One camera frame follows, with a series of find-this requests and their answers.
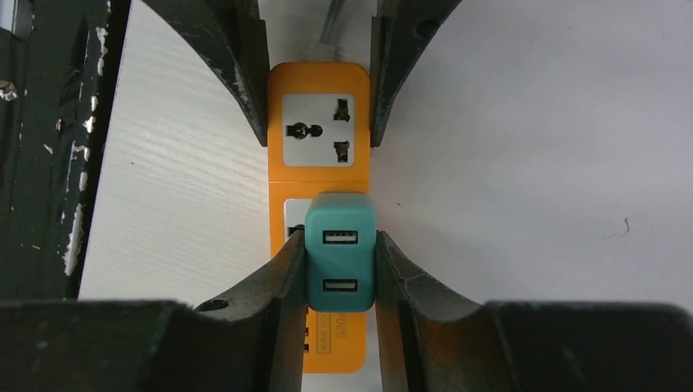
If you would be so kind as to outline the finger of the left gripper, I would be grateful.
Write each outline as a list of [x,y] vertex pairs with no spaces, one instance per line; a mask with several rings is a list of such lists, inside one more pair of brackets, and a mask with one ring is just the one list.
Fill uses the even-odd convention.
[[461,0],[382,0],[371,23],[370,145],[382,144],[395,99]]
[[145,0],[236,99],[262,147],[268,143],[266,22],[257,0]]

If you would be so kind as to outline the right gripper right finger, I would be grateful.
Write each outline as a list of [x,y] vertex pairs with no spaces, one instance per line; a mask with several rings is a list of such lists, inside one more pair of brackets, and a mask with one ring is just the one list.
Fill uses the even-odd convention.
[[689,391],[692,317],[675,305],[472,301],[376,245],[385,391]]

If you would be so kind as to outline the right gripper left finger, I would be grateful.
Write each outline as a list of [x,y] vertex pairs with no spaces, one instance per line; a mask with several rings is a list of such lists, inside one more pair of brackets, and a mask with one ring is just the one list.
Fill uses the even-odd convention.
[[10,301],[4,391],[299,391],[306,249],[293,233],[260,269],[176,301]]

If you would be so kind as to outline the orange power strip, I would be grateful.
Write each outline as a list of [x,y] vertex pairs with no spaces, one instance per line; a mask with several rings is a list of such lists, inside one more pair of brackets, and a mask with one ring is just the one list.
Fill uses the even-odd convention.
[[358,64],[286,62],[269,73],[270,253],[323,192],[369,192],[370,78]]

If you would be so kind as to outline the teal plug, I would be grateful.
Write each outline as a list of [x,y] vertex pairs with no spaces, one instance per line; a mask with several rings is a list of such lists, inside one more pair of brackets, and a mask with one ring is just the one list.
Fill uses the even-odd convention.
[[377,220],[363,193],[318,194],[305,218],[306,299],[317,312],[362,313],[375,297]]

